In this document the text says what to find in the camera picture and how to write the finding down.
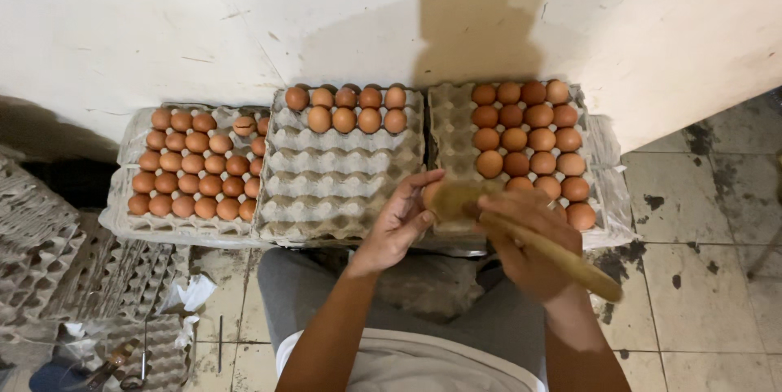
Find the brown egg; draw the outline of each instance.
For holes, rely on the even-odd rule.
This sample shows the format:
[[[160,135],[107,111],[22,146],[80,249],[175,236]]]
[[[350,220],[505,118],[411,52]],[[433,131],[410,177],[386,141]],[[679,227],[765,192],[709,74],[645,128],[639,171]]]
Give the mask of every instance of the brown egg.
[[[209,149],[209,136],[198,131],[191,132],[185,137],[185,146],[190,152],[202,153]]]
[[[239,201],[236,198],[223,198],[217,203],[217,216],[226,221],[233,221],[239,216]]]
[[[374,108],[364,108],[358,114],[358,128],[367,134],[375,134],[381,121],[380,112]]]
[[[196,201],[190,195],[183,195],[171,203],[171,210],[178,217],[189,217],[196,212]]]
[[[522,126],[524,112],[518,105],[506,105],[500,109],[500,125],[506,129]]]
[[[155,109],[152,113],[152,127],[161,131],[166,131],[171,127],[171,111],[166,108]]]
[[[407,115],[401,109],[389,109],[383,126],[391,134],[399,134],[407,127]]]
[[[286,91],[286,103],[288,108],[301,111],[310,104],[310,97],[302,88],[290,87]]]
[[[567,177],[562,181],[562,197],[573,203],[589,197],[589,183],[581,177]]]
[[[176,114],[171,114],[171,127],[177,131],[186,132],[193,127],[192,115],[183,109]]]
[[[557,159],[546,151],[534,153],[533,157],[529,159],[529,168],[538,175],[553,174],[556,167]]]
[[[149,201],[149,211],[152,215],[164,217],[171,213],[171,204],[174,202],[171,195],[159,193]]]
[[[182,167],[182,154],[167,152],[160,156],[160,167],[166,171],[176,172]]]
[[[323,134],[332,127],[332,112],[324,107],[312,107],[307,116],[307,123],[312,131]]]
[[[554,119],[551,121],[557,127],[570,127],[579,120],[579,113],[569,105],[554,107]]]
[[[139,172],[133,177],[133,190],[139,193],[150,193],[155,188],[153,172]]]
[[[554,132],[547,127],[542,127],[529,134],[527,145],[535,151],[551,151],[556,142],[557,137]]]
[[[312,106],[331,109],[334,107],[334,95],[326,88],[318,88],[312,92]]]
[[[161,150],[166,147],[166,133],[152,130],[147,134],[147,147]]]
[[[207,175],[206,177],[201,178],[201,181],[198,184],[198,190],[203,195],[214,197],[223,190],[223,181],[220,180],[220,177],[217,175]]]
[[[253,151],[253,154],[263,157],[266,154],[266,137],[255,137],[253,142],[249,144],[249,148]]]
[[[565,211],[565,208],[562,207],[562,205],[560,203],[556,203],[552,210],[554,211],[555,214],[559,215],[559,217],[562,218],[562,221],[567,222],[567,220],[568,220],[568,213]]]
[[[225,170],[231,175],[241,177],[242,174],[249,171],[249,160],[244,156],[232,156],[226,160]]]
[[[251,177],[244,184],[244,193],[250,198],[258,198],[258,192],[260,191],[260,178]]]
[[[475,108],[472,112],[472,123],[477,127],[496,127],[496,122],[500,116],[496,108],[490,105]]]
[[[355,108],[357,102],[356,92],[353,91],[352,88],[342,87],[337,90],[337,95],[334,102],[338,107]]]
[[[496,98],[496,90],[494,85],[484,84],[478,85],[472,90],[472,101],[478,105],[491,105]]]
[[[500,146],[500,133],[492,127],[482,127],[472,137],[472,144],[481,151],[496,149]]]
[[[263,157],[257,157],[255,160],[250,162],[249,164],[249,173],[252,175],[255,175],[258,177],[260,175],[261,169],[264,168],[264,159]]]
[[[155,189],[160,193],[172,193],[178,189],[179,178],[172,172],[163,172],[155,178]]]
[[[209,149],[213,153],[225,154],[233,148],[234,143],[225,134],[215,134],[209,139]]]
[[[255,214],[255,206],[256,206],[256,200],[255,199],[245,199],[245,202],[242,203],[241,206],[239,206],[239,216],[242,217],[245,221],[250,221],[253,219],[253,215]]]
[[[388,109],[403,109],[407,102],[407,95],[399,87],[391,87],[386,92],[385,105]]]
[[[258,134],[266,136],[267,132],[269,132],[269,117],[261,117],[258,121]]]
[[[181,132],[172,132],[166,136],[166,148],[171,151],[181,151],[185,148],[185,135]]]
[[[366,87],[358,95],[358,106],[361,108],[380,108],[383,96],[373,87]]]
[[[532,190],[534,189],[533,183],[527,177],[513,177],[507,181],[505,185],[506,190],[520,189],[520,190]]]
[[[201,197],[195,202],[195,214],[204,218],[210,219],[217,213],[217,201],[214,198]]]
[[[522,86],[522,101],[527,105],[537,105],[546,100],[546,87],[538,81],[530,81]]]
[[[563,153],[570,153],[581,148],[581,134],[572,127],[563,127],[554,133],[557,137],[555,145]]]
[[[249,116],[236,117],[232,127],[237,136],[248,137],[255,132],[255,119]]]
[[[542,190],[546,191],[546,195],[551,199],[559,198],[559,194],[562,193],[562,187],[560,187],[557,178],[550,176],[538,177],[533,186],[535,188],[542,188]]]
[[[142,157],[138,158],[138,166],[141,166],[145,171],[157,171],[160,167],[160,153],[155,151],[143,153]]]
[[[223,182],[223,193],[228,197],[238,197],[244,193],[244,180],[239,177],[228,177]]]
[[[209,156],[204,160],[203,167],[210,174],[222,174],[225,171],[225,157]]]
[[[511,177],[527,175],[529,159],[522,153],[508,153],[503,162],[503,171]]]
[[[506,129],[502,133],[501,145],[510,153],[521,151],[527,146],[527,134],[520,127]]]
[[[586,203],[573,203],[565,209],[568,214],[568,224],[575,230],[587,230],[594,226],[597,220],[597,214],[594,209]]]
[[[201,132],[208,132],[210,129],[217,129],[217,122],[214,121],[209,113],[200,113],[193,117],[193,129]]]
[[[568,101],[568,85],[563,81],[552,79],[546,84],[546,100],[557,105]]]
[[[545,104],[529,107],[524,112],[524,122],[530,127],[547,127],[553,119],[554,110]]]
[[[522,87],[515,82],[503,82],[496,89],[496,99],[503,105],[518,103],[522,96]]]
[[[587,164],[579,154],[567,153],[557,157],[557,170],[567,176],[581,175],[586,168]]]
[[[143,215],[149,212],[149,201],[151,198],[145,193],[133,195],[127,201],[127,208],[133,215]]]
[[[184,193],[196,193],[198,192],[199,184],[201,183],[201,179],[198,178],[198,175],[193,174],[185,174],[182,175],[179,178],[179,190],[181,190]]]
[[[503,159],[497,151],[485,151],[475,161],[475,168],[484,178],[497,177],[502,172]]]
[[[439,180],[434,183],[429,183],[424,188],[424,192],[421,194],[421,200],[424,203],[424,207],[427,209],[432,209],[432,200],[435,197],[435,194],[437,193],[437,189],[440,188],[443,185],[443,180]]]
[[[339,108],[334,112],[333,117],[334,128],[337,131],[347,134],[356,127],[356,113],[353,108]]]

